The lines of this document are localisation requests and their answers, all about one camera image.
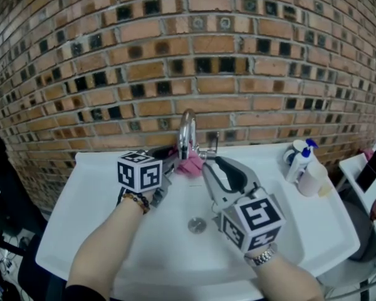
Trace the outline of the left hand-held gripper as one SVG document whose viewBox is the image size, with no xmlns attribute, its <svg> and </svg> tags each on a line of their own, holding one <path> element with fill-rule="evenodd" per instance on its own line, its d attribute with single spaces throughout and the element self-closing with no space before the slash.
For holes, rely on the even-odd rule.
<svg viewBox="0 0 376 301">
<path fill-rule="evenodd" d="M 157 208 L 168 193 L 172 184 L 170 175 L 178 167 L 180 159 L 174 145 L 128 152 L 118 158 L 118 182 L 121 190 L 119 203 L 125 193 L 137 194 L 153 190 L 151 206 Z"/>
</svg>

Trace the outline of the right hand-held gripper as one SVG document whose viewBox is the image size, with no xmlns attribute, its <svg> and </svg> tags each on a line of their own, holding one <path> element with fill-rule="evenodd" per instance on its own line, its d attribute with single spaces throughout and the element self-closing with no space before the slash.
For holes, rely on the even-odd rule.
<svg viewBox="0 0 376 301">
<path fill-rule="evenodd" d="M 263 187 L 258 189 L 258 177 L 248 166 L 222 156 L 215 163 L 225 173 L 229 189 L 212 165 L 204 163 L 202 175 L 215 204 L 228 206 L 214 218 L 218 230 L 242 253 L 272 244 L 286 223 L 274 197 Z M 239 193 L 252 195 L 237 200 Z"/>
</svg>

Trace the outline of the pink cloth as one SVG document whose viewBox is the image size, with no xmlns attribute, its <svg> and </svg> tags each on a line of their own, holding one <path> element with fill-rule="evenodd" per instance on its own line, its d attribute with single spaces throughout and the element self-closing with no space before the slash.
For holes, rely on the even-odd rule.
<svg viewBox="0 0 376 301">
<path fill-rule="evenodd" d="M 202 176 L 202 167 L 204 161 L 193 150 L 192 146 L 189 146 L 189 156 L 186 160 L 178 160 L 175 172 L 177 174 L 186 176 L 188 178 L 197 178 Z"/>
</svg>

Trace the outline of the chrome faucet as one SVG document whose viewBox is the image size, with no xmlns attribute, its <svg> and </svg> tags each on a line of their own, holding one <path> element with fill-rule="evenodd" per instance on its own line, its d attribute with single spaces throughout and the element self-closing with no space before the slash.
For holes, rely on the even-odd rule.
<svg viewBox="0 0 376 301">
<path fill-rule="evenodd" d="M 219 132 L 216 132 L 210 140 L 210 148 L 200 150 L 196 135 L 196 114 L 192 109 L 187 109 L 180 120 L 179 134 L 177 138 L 178 158 L 182 162 L 189 160 L 189 154 L 196 153 L 207 167 L 211 167 L 217 156 Z"/>
</svg>

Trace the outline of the person's right forearm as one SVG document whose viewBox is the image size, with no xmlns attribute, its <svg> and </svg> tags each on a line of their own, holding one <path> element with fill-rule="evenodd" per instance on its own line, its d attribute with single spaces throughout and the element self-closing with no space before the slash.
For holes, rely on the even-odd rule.
<svg viewBox="0 0 376 301">
<path fill-rule="evenodd" d="M 267 247 L 262 246 L 247 253 L 256 256 Z M 251 268 L 256 274 L 259 290 L 268 301 L 325 301 L 316 278 L 278 252 L 269 262 Z"/>
</svg>

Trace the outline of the person's left forearm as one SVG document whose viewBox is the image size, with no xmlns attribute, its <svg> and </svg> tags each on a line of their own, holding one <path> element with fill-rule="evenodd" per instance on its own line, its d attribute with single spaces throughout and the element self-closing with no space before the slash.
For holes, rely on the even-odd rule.
<svg viewBox="0 0 376 301">
<path fill-rule="evenodd" d="M 109 217 L 79 247 L 62 301 L 110 301 L 115 277 L 126 259 L 153 191 L 125 193 Z"/>
</svg>

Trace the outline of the metal sink drain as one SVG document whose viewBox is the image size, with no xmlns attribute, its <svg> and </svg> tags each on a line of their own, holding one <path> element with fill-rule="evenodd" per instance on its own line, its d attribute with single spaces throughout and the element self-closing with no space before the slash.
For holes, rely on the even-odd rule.
<svg viewBox="0 0 376 301">
<path fill-rule="evenodd" d="M 193 234 L 201 234 L 206 230 L 206 221 L 200 217 L 191 218 L 187 225 L 189 231 Z"/>
</svg>

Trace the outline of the white bottle with blue pump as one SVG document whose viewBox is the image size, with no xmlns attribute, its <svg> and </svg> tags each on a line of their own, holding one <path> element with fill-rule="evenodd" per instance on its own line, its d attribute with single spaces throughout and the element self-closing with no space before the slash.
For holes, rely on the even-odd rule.
<svg viewBox="0 0 376 301">
<path fill-rule="evenodd" d="M 304 141 L 306 142 L 306 147 L 302 150 L 302 152 L 295 156 L 292 165 L 289 166 L 290 168 L 286 175 L 286 180 L 288 182 L 295 182 L 301 172 L 307 167 L 307 165 L 311 161 L 316 160 L 314 149 L 317 149 L 318 145 L 311 138 L 308 138 Z"/>
</svg>

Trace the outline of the silver wristwatch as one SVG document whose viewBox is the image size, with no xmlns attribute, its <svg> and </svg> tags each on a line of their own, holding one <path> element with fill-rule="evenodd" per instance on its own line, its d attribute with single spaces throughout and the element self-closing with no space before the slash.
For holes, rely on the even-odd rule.
<svg viewBox="0 0 376 301">
<path fill-rule="evenodd" d="M 269 262 L 277 251 L 277 244 L 272 243 L 259 255 L 254 256 L 252 253 L 247 253 L 244 255 L 244 259 L 249 266 L 255 268 Z"/>
</svg>

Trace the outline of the pale pink cup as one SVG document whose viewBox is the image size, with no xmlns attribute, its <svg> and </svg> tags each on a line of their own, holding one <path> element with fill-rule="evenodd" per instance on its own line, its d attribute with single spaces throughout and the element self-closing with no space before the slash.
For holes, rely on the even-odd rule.
<svg viewBox="0 0 376 301">
<path fill-rule="evenodd" d="M 297 181 L 299 192 L 306 196 L 314 196 L 321 189 L 328 177 L 327 169 L 319 162 L 310 162 L 301 172 Z"/>
</svg>

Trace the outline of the white ceramic sink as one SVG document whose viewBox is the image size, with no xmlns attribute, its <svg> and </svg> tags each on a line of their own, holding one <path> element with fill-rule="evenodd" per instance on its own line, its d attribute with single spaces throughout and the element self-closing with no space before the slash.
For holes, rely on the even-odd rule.
<svg viewBox="0 0 376 301">
<path fill-rule="evenodd" d="M 301 195 L 285 181 L 286 144 L 221 147 L 220 156 L 250 167 L 278 202 L 285 218 L 278 251 L 319 276 L 360 246 L 353 223 L 336 191 L 324 197 Z M 114 210 L 120 192 L 118 152 L 76 155 L 71 173 L 50 216 L 36 262 L 67 279 L 85 238 Z M 173 174 L 169 192 L 144 219 L 132 250 L 117 275 L 113 297 L 123 301 L 252 301 L 261 298 L 255 274 L 243 254 L 219 232 L 215 207 L 201 178 Z M 193 234 L 191 218 L 206 221 Z"/>
</svg>

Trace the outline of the white side shelf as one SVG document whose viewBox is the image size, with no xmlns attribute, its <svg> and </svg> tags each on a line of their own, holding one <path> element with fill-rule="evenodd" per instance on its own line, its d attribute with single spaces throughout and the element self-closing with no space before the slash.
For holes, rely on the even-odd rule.
<svg viewBox="0 0 376 301">
<path fill-rule="evenodd" d="M 367 158 L 365 157 L 365 154 L 359 154 L 340 161 L 339 167 L 347 181 L 351 184 L 353 190 L 356 192 L 359 200 L 362 202 L 367 215 L 370 216 L 370 210 L 376 200 L 376 179 L 366 191 L 364 191 L 356 181 L 366 164 Z"/>
</svg>

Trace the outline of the black cylindrical object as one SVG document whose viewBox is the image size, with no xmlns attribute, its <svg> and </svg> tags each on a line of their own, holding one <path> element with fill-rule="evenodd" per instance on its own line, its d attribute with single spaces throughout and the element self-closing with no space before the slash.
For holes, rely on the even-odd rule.
<svg viewBox="0 0 376 301">
<path fill-rule="evenodd" d="M 376 180 L 376 150 L 356 179 L 363 192 L 366 192 Z"/>
</svg>

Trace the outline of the black office chair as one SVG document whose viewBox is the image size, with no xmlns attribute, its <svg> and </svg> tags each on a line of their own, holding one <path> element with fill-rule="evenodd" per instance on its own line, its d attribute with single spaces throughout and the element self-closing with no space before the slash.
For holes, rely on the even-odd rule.
<svg viewBox="0 0 376 301">
<path fill-rule="evenodd" d="M 0 248 L 22 258 L 18 285 L 33 301 L 61 301 L 66 282 L 36 262 L 41 239 L 48 222 L 27 194 L 0 137 Z M 4 241 L 3 233 L 28 230 L 33 234 L 26 247 Z"/>
</svg>

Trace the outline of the white power strip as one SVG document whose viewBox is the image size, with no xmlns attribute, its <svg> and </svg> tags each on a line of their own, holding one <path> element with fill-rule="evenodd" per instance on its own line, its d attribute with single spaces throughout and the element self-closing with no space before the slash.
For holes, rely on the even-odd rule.
<svg viewBox="0 0 376 301">
<path fill-rule="evenodd" d="M 0 271 L 3 275 L 10 275 L 15 269 L 15 254 L 6 249 L 0 249 Z"/>
</svg>

